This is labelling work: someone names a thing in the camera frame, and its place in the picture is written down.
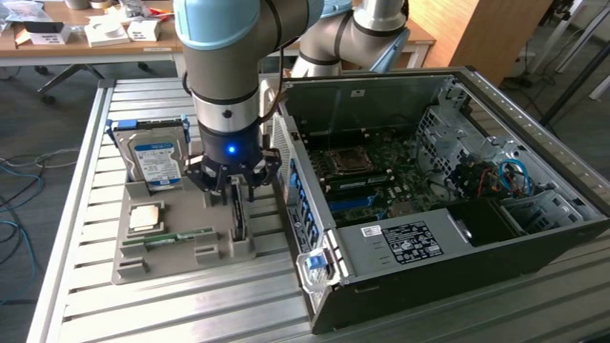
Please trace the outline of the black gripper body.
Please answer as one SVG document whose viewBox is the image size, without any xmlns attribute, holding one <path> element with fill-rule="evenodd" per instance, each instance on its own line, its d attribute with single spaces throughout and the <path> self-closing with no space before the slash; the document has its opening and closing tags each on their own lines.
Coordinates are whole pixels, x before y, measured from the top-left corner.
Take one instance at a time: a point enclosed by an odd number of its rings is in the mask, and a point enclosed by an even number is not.
<svg viewBox="0 0 610 343">
<path fill-rule="evenodd" d="M 257 123 L 235 132 L 219 132 L 199 123 L 199 131 L 203 145 L 201 164 L 213 172 L 225 167 L 229 175 L 252 172 L 263 160 Z"/>
</svg>

